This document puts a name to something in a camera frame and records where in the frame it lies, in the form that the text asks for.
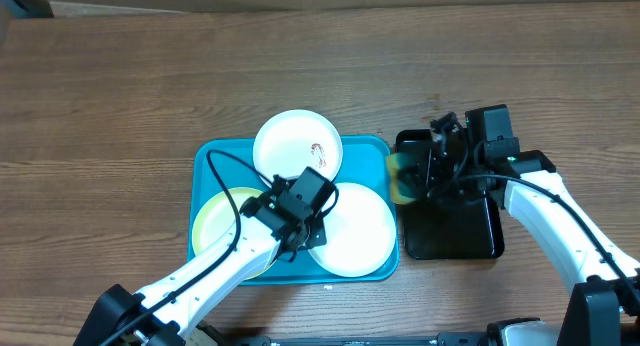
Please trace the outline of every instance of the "wooden table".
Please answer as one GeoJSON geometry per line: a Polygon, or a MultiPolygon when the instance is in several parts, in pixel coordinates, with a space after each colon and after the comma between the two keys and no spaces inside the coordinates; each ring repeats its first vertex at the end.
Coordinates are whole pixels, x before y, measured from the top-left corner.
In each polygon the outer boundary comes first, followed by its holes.
{"type": "MultiPolygon", "coordinates": [[[[506,103],[576,200],[640,258],[640,4],[13,21],[0,58],[0,343],[68,345],[96,298],[185,261],[193,157],[270,116],[396,134],[506,103]]],[[[379,283],[240,287],[206,320],[272,337],[433,335],[561,322],[560,277],[503,215],[493,261],[379,283]]]]}

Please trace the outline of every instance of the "food stain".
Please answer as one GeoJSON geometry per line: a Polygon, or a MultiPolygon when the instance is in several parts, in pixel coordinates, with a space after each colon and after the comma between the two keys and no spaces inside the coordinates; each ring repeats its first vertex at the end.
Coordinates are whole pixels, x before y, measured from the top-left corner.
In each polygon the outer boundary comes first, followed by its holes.
{"type": "Polygon", "coordinates": [[[318,156],[318,168],[323,168],[327,166],[327,161],[325,160],[324,149],[320,144],[311,145],[311,154],[314,156],[318,156]]]}

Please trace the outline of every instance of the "yellow plate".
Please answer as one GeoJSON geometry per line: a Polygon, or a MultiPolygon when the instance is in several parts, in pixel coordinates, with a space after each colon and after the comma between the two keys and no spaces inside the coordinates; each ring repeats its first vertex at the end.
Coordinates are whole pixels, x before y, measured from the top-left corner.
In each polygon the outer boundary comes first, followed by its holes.
{"type": "MultiPolygon", "coordinates": [[[[233,202],[240,209],[249,197],[258,197],[262,194],[262,191],[250,187],[236,187],[230,189],[229,193],[233,198],[233,202]]],[[[193,252],[196,256],[219,239],[234,221],[233,209],[224,191],[210,198],[196,215],[193,229],[191,230],[191,246],[193,246],[193,252]]],[[[247,280],[261,275],[269,267],[248,277],[247,280]]]]}

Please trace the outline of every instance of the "tray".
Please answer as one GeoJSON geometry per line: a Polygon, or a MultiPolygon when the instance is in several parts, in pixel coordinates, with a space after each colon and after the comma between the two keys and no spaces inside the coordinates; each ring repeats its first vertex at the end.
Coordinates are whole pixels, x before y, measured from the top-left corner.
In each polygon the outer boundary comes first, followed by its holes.
{"type": "MultiPolygon", "coordinates": [[[[355,182],[369,187],[387,202],[394,219],[395,205],[391,203],[389,190],[389,174],[385,166],[385,156],[390,154],[389,146],[376,136],[356,135],[342,136],[344,150],[342,166],[336,182],[355,182]]],[[[254,139],[216,139],[203,145],[195,157],[193,169],[193,188],[191,196],[191,217],[189,221],[189,244],[187,261],[195,257],[191,246],[191,229],[200,208],[217,193],[222,191],[209,170],[206,153],[211,149],[223,150],[253,164],[254,139]]],[[[233,187],[253,187],[266,190],[265,184],[250,170],[237,162],[220,155],[212,155],[216,170],[220,173],[225,185],[233,187]]],[[[334,275],[318,265],[307,251],[298,253],[294,262],[278,261],[262,275],[246,280],[241,285],[286,285],[310,283],[362,282],[384,280],[398,267],[400,251],[398,239],[387,259],[378,270],[362,277],[341,277],[334,275]]]]}

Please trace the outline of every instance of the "wooden surface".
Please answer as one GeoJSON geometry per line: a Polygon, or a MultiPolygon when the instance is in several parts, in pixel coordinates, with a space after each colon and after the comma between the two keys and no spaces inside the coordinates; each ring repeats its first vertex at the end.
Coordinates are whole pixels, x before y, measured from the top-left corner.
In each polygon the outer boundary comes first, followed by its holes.
{"type": "MultiPolygon", "coordinates": [[[[68,345],[96,298],[185,260],[193,157],[272,115],[396,134],[506,103],[578,203],[640,258],[640,4],[12,21],[0,58],[0,343],[68,345]]],[[[241,287],[207,321],[273,337],[561,322],[560,277],[503,215],[497,261],[379,283],[241,287]]]]}

